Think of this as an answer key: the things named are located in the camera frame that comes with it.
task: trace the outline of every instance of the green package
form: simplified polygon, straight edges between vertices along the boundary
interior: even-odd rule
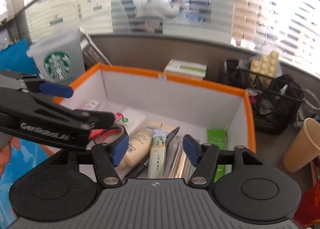
[[[207,142],[210,144],[217,145],[220,150],[226,148],[226,131],[225,130],[212,130],[207,129]],[[217,182],[225,173],[225,165],[218,165],[214,182]]]

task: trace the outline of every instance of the human hand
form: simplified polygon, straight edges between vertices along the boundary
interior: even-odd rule
[[[5,166],[9,163],[11,159],[11,144],[17,150],[20,149],[20,139],[17,137],[12,137],[8,144],[0,150],[0,179],[4,173]]]

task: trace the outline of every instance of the green circular logo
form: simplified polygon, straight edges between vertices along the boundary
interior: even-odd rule
[[[70,74],[70,57],[62,51],[52,52],[44,59],[44,69],[53,80],[62,81]]]

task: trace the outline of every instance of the glass partition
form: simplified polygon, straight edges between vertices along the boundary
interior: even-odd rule
[[[319,76],[319,10],[319,0],[39,0],[19,25],[31,42],[77,24],[91,35],[147,33],[257,52],[267,47]]]

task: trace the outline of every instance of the black pen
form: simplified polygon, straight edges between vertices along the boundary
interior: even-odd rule
[[[177,133],[179,132],[180,130],[180,126],[178,126],[177,128],[175,128],[172,132],[170,132],[168,135],[167,135],[167,138],[166,138],[166,145],[167,147],[169,146],[170,142],[175,138],[175,136],[177,135]],[[136,178],[138,177],[142,171],[144,171],[149,165],[149,156],[147,156],[143,161],[141,161],[139,164],[137,164],[133,169],[131,169],[125,176],[124,176],[124,179],[123,181],[126,179],[126,178]]]

